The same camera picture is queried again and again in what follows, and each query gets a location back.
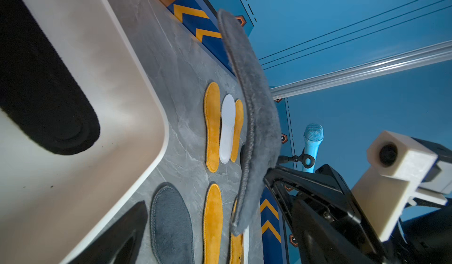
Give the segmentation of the grey felt insole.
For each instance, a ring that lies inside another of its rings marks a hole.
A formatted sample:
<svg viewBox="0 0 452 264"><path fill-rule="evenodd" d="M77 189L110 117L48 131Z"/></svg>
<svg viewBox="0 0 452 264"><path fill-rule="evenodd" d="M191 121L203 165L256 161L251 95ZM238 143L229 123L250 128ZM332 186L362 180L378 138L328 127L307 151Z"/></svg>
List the grey felt insole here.
<svg viewBox="0 0 452 264"><path fill-rule="evenodd" d="M242 148L241 180L230 232L241 235L252 222L264 190L264 177L277 164L281 127L268 80L238 20L218 11L218 25L247 113L246 142Z"/></svg>
<svg viewBox="0 0 452 264"><path fill-rule="evenodd" d="M177 188L164 182L150 205L149 230L153 254L159 264L193 264L193 227Z"/></svg>

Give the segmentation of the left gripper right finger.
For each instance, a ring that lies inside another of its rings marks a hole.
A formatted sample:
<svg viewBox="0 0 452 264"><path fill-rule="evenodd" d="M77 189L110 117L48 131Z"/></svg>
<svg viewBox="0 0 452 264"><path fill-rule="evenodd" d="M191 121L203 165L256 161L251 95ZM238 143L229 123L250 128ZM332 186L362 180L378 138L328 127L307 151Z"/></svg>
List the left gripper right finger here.
<svg viewBox="0 0 452 264"><path fill-rule="evenodd" d="M303 264L387 264L388 253L354 198L349 208L312 196L291 199L291 231Z"/></svg>

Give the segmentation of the black insole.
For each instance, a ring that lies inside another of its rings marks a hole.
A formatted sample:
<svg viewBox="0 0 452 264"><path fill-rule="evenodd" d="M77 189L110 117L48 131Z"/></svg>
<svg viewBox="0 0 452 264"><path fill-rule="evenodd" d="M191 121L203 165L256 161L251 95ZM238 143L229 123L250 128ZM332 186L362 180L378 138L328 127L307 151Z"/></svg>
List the black insole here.
<svg viewBox="0 0 452 264"><path fill-rule="evenodd" d="M23 0L1 0L1 109L54 154L83 152L100 136L93 107Z"/></svg>

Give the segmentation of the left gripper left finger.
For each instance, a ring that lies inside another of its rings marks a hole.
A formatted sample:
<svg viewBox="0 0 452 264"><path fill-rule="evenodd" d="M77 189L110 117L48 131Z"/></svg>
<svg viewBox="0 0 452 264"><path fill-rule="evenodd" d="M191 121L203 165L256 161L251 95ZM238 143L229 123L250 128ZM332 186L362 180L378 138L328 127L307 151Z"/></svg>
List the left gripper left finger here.
<svg viewBox="0 0 452 264"><path fill-rule="evenodd" d="M140 201L74 258L71 263L136 263L147 220L148 211L146 204L144 201Z"/></svg>

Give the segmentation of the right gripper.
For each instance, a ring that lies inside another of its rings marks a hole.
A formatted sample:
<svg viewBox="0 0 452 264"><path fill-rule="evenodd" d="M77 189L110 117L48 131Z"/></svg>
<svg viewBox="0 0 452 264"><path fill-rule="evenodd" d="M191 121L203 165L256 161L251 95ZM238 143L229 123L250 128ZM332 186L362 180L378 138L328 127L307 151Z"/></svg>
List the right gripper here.
<svg viewBox="0 0 452 264"><path fill-rule="evenodd" d="M323 250L329 253L327 261L401 263L395 246L379 239L342 176L329 165L315 173L277 166L267 172L264 182L292 230L329 241Z"/></svg>

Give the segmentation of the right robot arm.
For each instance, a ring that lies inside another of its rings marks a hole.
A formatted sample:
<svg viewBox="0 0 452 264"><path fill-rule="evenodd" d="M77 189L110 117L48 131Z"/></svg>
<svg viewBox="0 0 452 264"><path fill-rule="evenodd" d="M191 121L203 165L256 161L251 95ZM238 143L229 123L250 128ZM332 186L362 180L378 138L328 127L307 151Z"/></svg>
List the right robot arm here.
<svg viewBox="0 0 452 264"><path fill-rule="evenodd" d="M302 263L449 264L451 150L385 131L367 160L353 187L328 165L314 173L282 166L267 172Z"/></svg>

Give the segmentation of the white plastic storage box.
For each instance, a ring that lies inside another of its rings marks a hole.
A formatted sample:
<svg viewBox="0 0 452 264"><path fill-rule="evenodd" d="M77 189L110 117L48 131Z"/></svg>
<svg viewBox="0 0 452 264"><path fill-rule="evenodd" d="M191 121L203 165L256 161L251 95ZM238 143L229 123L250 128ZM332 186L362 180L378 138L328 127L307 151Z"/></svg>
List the white plastic storage box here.
<svg viewBox="0 0 452 264"><path fill-rule="evenodd" d="M168 120L108 0L1 0L1 262L133 264Z"/></svg>

